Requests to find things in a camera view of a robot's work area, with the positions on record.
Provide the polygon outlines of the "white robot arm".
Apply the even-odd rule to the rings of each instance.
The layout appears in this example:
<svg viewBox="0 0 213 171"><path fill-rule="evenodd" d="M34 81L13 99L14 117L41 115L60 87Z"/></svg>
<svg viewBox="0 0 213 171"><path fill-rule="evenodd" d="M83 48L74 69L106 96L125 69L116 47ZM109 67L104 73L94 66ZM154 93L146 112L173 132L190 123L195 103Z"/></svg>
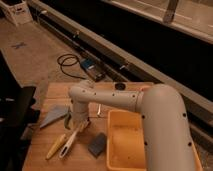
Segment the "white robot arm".
<svg viewBox="0 0 213 171"><path fill-rule="evenodd" d="M70 88L69 96L76 124L88 117L90 102L138 113L148 171L196 171L186 107L175 88L154 84L145 92L100 90L84 80Z"/></svg>

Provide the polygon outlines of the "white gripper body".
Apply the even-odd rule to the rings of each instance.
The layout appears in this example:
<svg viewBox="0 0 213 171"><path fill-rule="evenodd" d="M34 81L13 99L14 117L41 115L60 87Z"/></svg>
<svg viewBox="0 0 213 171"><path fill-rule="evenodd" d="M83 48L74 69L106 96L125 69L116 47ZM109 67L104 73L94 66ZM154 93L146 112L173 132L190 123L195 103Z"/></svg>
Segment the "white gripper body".
<svg viewBox="0 0 213 171"><path fill-rule="evenodd" d="M72 131L74 131L76 128L78 128L80 131L84 131L89 124L90 120L87 116L71 112L69 126Z"/></svg>

